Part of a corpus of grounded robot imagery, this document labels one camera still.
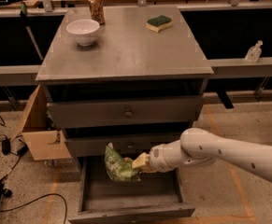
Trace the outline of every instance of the soda can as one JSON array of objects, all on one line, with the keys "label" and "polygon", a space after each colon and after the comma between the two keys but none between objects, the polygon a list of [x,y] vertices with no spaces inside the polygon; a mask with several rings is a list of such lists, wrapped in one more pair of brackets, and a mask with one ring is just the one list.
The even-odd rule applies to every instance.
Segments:
[{"label": "soda can", "polygon": [[88,0],[91,17],[93,20],[98,21],[100,25],[105,23],[104,5],[102,0]]}]

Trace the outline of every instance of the plastic bottle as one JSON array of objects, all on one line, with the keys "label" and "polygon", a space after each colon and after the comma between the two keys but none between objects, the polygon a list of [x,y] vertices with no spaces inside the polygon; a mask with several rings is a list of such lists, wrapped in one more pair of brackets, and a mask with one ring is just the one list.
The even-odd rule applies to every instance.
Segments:
[{"label": "plastic bottle", "polygon": [[249,50],[248,50],[248,53],[245,57],[246,61],[249,62],[249,63],[257,63],[259,57],[260,57],[260,54],[262,52],[261,50],[261,46],[263,45],[263,41],[258,41],[256,43],[255,46],[251,47]]}]

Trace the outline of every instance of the white bowl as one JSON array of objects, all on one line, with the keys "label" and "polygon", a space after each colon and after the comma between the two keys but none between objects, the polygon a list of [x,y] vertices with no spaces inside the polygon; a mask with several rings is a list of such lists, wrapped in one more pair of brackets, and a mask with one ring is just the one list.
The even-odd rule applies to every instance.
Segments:
[{"label": "white bowl", "polygon": [[99,27],[97,21],[86,19],[72,21],[66,30],[80,45],[89,46],[97,39]]}]

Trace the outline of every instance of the drawer knob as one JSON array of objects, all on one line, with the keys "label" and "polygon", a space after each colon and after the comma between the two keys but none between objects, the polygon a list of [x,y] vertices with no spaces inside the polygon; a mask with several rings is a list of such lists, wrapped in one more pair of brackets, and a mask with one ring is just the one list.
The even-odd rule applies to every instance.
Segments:
[{"label": "drawer knob", "polygon": [[133,116],[133,112],[130,111],[130,110],[128,110],[128,109],[125,111],[124,114],[125,114],[125,116],[126,116],[127,118],[131,118],[131,117]]}]

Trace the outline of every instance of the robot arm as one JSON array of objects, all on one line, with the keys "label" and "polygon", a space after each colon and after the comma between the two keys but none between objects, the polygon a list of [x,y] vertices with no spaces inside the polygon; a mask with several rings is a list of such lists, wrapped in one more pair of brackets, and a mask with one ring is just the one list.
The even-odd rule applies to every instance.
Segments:
[{"label": "robot arm", "polygon": [[191,128],[180,140],[153,147],[133,162],[142,172],[168,172],[180,166],[211,164],[221,159],[272,182],[272,147],[226,139]]}]

